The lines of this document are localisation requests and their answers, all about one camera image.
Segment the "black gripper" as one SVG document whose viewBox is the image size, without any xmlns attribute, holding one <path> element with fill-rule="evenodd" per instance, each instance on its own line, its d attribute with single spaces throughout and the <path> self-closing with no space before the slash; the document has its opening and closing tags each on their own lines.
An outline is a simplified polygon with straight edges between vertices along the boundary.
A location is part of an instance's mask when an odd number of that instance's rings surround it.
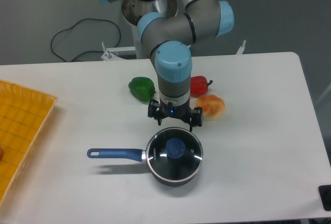
<svg viewBox="0 0 331 224">
<path fill-rule="evenodd" d="M 183 104 L 175 106 L 174 103 L 168 104 L 160 100 L 160 103 L 151 99 L 148 104 L 147 116 L 155 119 L 160 126 L 164 118 L 170 117 L 188 122 L 189 131 L 193 131 L 194 127 L 202 127 L 203 125 L 203 109 L 202 107 L 195 107 L 190 109 L 190 100 Z"/>
</svg>

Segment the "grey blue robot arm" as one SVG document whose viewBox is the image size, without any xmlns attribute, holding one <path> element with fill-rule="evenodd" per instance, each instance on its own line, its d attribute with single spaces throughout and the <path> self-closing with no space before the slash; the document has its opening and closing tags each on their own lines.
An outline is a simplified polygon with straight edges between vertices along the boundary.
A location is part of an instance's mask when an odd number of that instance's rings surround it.
<svg viewBox="0 0 331 224">
<path fill-rule="evenodd" d="M 166 7 L 168 0 L 132 1 L 138 40 L 158 78 L 159 100 L 150 101 L 148 116 L 158 122 L 170 117 L 192 128 L 202 126 L 202 108 L 190 107 L 192 56 L 189 46 L 230 32 L 234 26 L 231 6 L 218 0 L 182 0 L 185 12 L 171 17 Z"/>
</svg>

